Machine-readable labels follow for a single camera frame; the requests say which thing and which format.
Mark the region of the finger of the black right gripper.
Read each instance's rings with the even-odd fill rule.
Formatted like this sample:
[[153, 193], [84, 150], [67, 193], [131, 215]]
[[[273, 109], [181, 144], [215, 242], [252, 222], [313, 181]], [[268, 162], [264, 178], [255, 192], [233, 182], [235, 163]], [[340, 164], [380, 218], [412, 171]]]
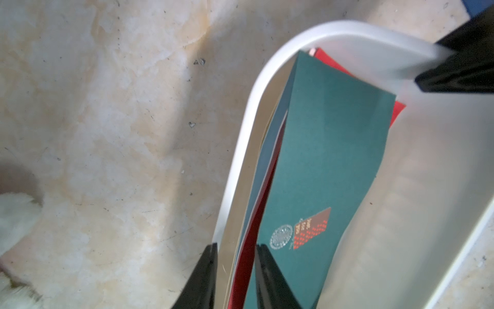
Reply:
[[493, 5], [437, 42], [454, 54], [419, 74], [426, 93], [493, 93]]

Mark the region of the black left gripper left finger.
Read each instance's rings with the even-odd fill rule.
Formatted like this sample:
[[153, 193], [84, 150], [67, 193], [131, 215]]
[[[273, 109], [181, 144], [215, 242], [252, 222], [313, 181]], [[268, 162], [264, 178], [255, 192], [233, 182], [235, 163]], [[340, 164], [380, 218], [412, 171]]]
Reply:
[[205, 247], [172, 309], [211, 309], [214, 307], [217, 253], [217, 243]]

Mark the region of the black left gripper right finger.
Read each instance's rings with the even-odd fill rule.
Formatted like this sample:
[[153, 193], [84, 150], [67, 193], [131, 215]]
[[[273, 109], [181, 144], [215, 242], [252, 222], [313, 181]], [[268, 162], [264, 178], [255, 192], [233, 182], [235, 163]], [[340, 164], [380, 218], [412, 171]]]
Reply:
[[301, 308], [265, 244], [256, 245], [254, 264], [258, 308]]

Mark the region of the white plastic storage box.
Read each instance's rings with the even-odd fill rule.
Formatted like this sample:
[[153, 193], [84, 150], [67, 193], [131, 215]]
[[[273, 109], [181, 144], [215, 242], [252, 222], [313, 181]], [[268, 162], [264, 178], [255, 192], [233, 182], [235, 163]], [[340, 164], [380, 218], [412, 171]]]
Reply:
[[392, 125], [376, 180], [329, 270], [320, 308], [432, 308], [493, 214], [493, 95], [424, 93], [417, 75], [453, 51], [357, 21], [333, 21], [289, 40], [266, 63], [247, 101], [213, 240], [216, 308], [226, 308], [235, 251], [266, 121], [288, 63], [321, 47], [406, 105]]

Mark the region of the light blue envelope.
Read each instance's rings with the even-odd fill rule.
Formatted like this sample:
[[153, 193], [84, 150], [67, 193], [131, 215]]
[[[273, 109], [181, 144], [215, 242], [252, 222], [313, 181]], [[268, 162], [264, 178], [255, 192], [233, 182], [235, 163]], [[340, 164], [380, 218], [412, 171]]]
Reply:
[[249, 190], [248, 201], [243, 203], [246, 208], [237, 246], [238, 255], [243, 250], [253, 217], [259, 208], [258, 200], [265, 190], [264, 183], [270, 169], [271, 157], [273, 157], [279, 131], [288, 110], [286, 103], [283, 103], [280, 108], [278, 105], [294, 61], [295, 59], [291, 58], [276, 72], [263, 91], [256, 110], [255, 121], [245, 156], [246, 163], [243, 164], [249, 175], [240, 177], [237, 185], [239, 189]]

